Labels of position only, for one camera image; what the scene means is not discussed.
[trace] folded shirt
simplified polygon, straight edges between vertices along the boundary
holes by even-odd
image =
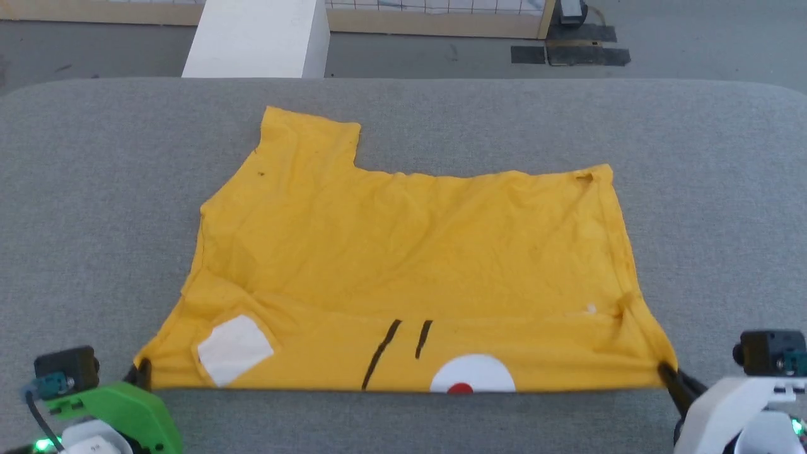
[[[359,129],[266,109],[136,358],[155,388],[576,391],[661,386],[659,363],[677,367],[609,166],[368,171]]]

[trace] wooden board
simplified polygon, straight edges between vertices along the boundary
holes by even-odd
[[[427,15],[397,11],[328,10],[332,32],[545,39],[555,0],[543,16]],[[198,25],[204,5],[103,0],[0,0],[0,19]]]

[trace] gray table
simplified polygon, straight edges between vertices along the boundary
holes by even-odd
[[[739,373],[742,330],[807,329],[807,97],[740,83],[119,79],[0,99],[0,448],[37,436],[35,355],[89,343],[119,379],[177,301],[199,206],[265,105],[363,125],[357,164],[469,176],[609,162],[682,367]],[[159,392],[186,451],[671,451],[663,390],[555,395]],[[807,414],[807,408],[800,410]]]

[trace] green plastic part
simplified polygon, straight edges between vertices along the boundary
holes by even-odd
[[[52,399],[45,404],[59,419],[85,416],[100,419],[152,454],[182,454],[182,437],[163,401],[125,381]]]

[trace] white patch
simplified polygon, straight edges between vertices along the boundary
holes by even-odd
[[[510,371],[490,355],[464,355],[445,363],[432,379],[432,393],[447,393],[452,386],[465,383],[475,393],[515,393]]]
[[[213,328],[197,351],[207,374],[220,388],[274,355],[269,340],[253,319],[245,315]]]

